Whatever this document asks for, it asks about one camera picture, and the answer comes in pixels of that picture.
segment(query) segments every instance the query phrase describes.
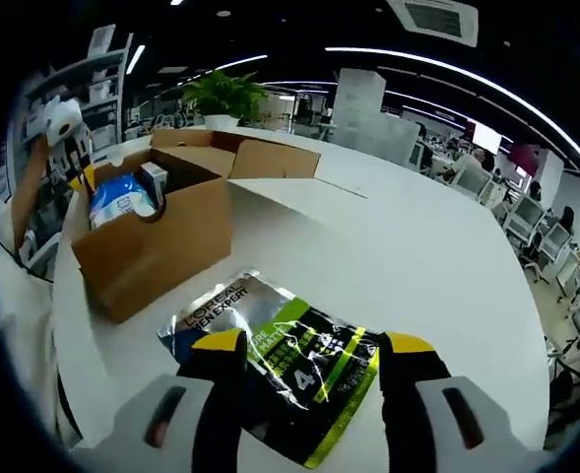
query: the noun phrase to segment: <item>desk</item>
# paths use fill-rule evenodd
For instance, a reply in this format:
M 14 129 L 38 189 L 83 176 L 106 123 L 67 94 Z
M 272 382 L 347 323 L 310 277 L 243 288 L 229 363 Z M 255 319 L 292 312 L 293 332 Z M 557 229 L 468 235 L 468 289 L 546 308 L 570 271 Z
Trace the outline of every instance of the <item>desk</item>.
M 122 325 L 100 317 L 86 296 L 70 248 L 86 223 L 71 202 L 53 312 L 60 375 L 86 443 L 107 435 L 116 409 L 147 382 L 175 372 L 156 330 L 214 284 L 255 267 L 349 322 L 426 339 L 453 374 L 468 376 L 508 412 L 518 439 L 541 447 L 548 422 L 544 333 L 521 268 L 488 210 L 353 150 L 268 130 L 237 131 L 321 153 L 316 177 L 322 180 L 231 183 L 232 255 Z M 436 249 L 438 235 L 449 238 L 447 251 Z M 374 382 L 319 471 L 385 471 L 380 410 Z M 304 471 L 249 434 L 242 436 L 239 468 Z

